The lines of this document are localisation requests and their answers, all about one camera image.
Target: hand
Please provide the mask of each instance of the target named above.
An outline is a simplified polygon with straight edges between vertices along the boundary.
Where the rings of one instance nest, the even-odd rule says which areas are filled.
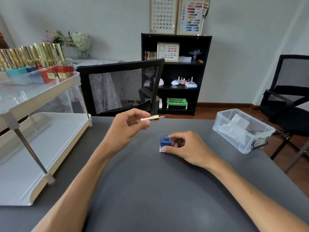
[[[141,118],[149,116],[148,112],[136,108],[117,114],[95,153],[100,155],[103,152],[106,155],[104,157],[113,157],[130,142],[138,131],[150,126],[149,120],[141,121]]]
[[[207,170],[224,162],[217,156],[200,138],[192,131],[173,133],[168,136],[172,138],[172,146],[162,147],[163,152],[180,156],[190,164],[206,168]]]

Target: wooden floor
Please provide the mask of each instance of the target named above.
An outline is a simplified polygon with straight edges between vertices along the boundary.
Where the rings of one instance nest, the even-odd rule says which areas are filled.
[[[195,116],[179,116],[179,115],[165,115],[165,118],[179,118],[179,119],[207,119],[214,120],[218,111],[228,110],[227,108],[201,108],[198,107],[195,111]],[[250,109],[241,109],[247,114],[257,118],[274,128],[280,128],[278,125],[268,121],[268,118],[260,111],[252,111]],[[291,142],[297,147],[301,148],[308,138],[302,136],[293,136]],[[271,156],[278,146],[282,143],[283,138],[273,135],[268,140],[268,145],[263,147],[263,151]],[[274,162],[282,169],[285,170],[293,160],[297,157],[297,151],[289,144],[274,159]],[[306,158],[301,158],[298,163],[287,173],[288,177],[304,192],[309,198],[309,161]]]

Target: green plastic rack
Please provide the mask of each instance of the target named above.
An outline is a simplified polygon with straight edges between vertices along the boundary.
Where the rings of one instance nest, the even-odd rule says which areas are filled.
[[[168,106],[186,106],[188,108],[188,102],[185,98],[168,98]]]

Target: gold nail polish brush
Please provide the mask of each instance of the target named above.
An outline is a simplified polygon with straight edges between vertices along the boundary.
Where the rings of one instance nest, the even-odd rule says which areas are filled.
[[[141,121],[143,121],[143,120],[156,121],[156,120],[159,120],[160,118],[165,118],[165,116],[160,116],[160,117],[159,117],[159,115],[150,116],[150,117],[147,117],[147,118],[141,118]]]

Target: dark gray desk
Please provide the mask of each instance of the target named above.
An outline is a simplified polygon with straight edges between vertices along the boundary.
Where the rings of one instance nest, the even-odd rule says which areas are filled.
[[[60,198],[105,136],[112,118],[88,129],[33,206],[0,207],[0,231],[30,231]],[[240,205],[204,169],[159,152],[160,137],[192,130],[249,182],[309,223],[309,199],[261,149],[247,155],[212,130],[211,120],[162,119],[138,133],[106,166],[85,231],[258,231]]]

